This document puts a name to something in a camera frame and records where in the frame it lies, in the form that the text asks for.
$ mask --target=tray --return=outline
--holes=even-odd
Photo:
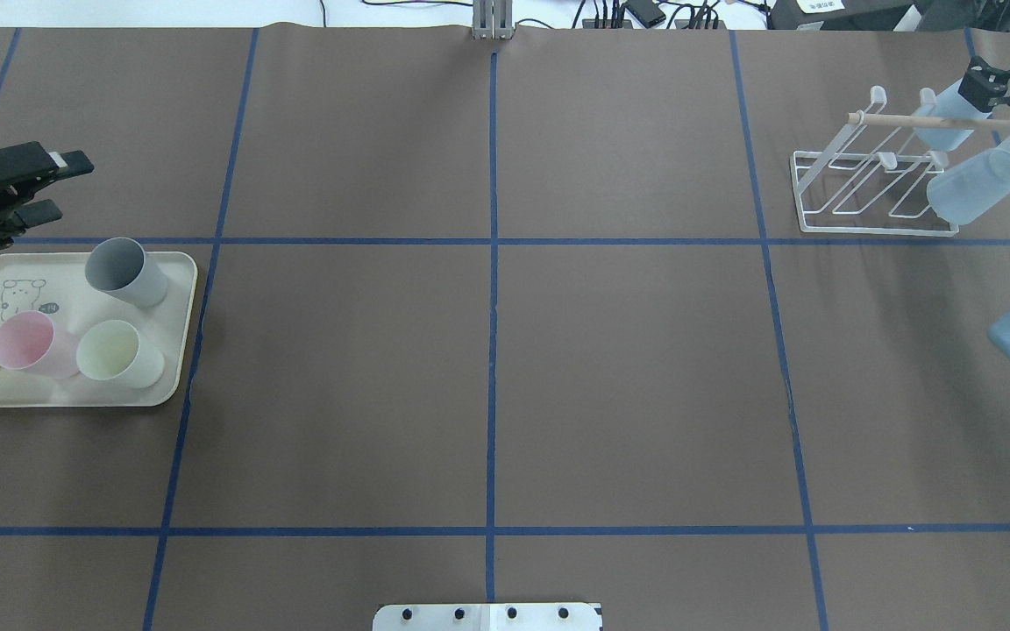
[[[169,400],[182,376],[185,339],[190,331],[197,265],[182,251],[152,251],[170,281],[156,307],[135,305],[93,290],[84,280],[88,252],[0,255],[0,326],[17,311],[36,309],[84,335],[104,320],[127,320],[154,341],[166,358],[162,379],[132,390],[76,375],[65,380],[0,369],[0,408],[147,407]]]

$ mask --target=cup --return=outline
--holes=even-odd
[[[77,374],[76,335],[40,311],[23,311],[0,327],[0,366],[63,380]]]
[[[145,308],[166,298],[166,276],[141,244],[127,236],[108,239],[92,250],[84,265],[92,288]]]
[[[166,361],[156,344],[124,320],[100,322],[77,347],[81,375],[127,388],[148,388],[162,377]]]
[[[937,96],[937,104],[921,105],[915,116],[937,116],[938,118],[974,118],[985,120],[991,111],[982,112],[974,107],[961,95],[961,80],[941,91]],[[929,148],[937,151],[951,151],[961,146],[971,135],[972,129],[942,129],[934,127],[915,127],[914,134]]]
[[[1010,152],[987,149],[926,185],[926,199],[941,219],[965,226],[1010,193]]]

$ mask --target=pink cup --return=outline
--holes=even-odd
[[[44,313],[23,311],[0,327],[0,366],[61,380],[77,374],[76,335]]]

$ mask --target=metal bracket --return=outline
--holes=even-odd
[[[512,39],[513,30],[513,0],[474,0],[474,39]]]
[[[373,631],[602,631],[597,603],[497,603],[388,606]]]

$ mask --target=cartoon bear drawing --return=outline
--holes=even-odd
[[[44,280],[31,281],[16,279],[3,281],[3,320],[9,319],[20,311],[36,309],[36,300],[41,296]]]

